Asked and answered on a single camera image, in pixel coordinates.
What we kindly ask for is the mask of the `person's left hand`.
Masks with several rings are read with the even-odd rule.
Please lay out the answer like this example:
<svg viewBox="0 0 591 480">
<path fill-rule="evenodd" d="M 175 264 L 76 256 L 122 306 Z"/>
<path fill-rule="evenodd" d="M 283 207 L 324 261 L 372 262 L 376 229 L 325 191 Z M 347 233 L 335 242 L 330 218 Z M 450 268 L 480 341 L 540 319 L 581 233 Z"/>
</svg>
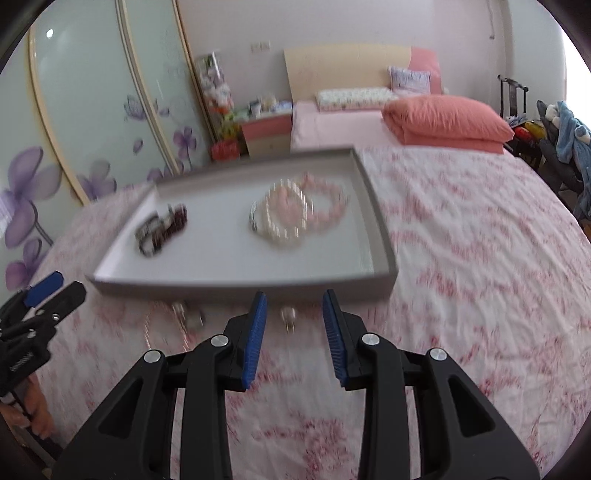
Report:
<svg viewBox="0 0 591 480">
<path fill-rule="evenodd" d="M 30 427 L 36 436 L 47 439 L 53 433 L 54 422 L 37 376 L 31 375 L 25 382 L 25 386 L 24 410 L 29 417 L 5 403 L 1 403 L 1 414 L 10 427 Z"/>
</svg>

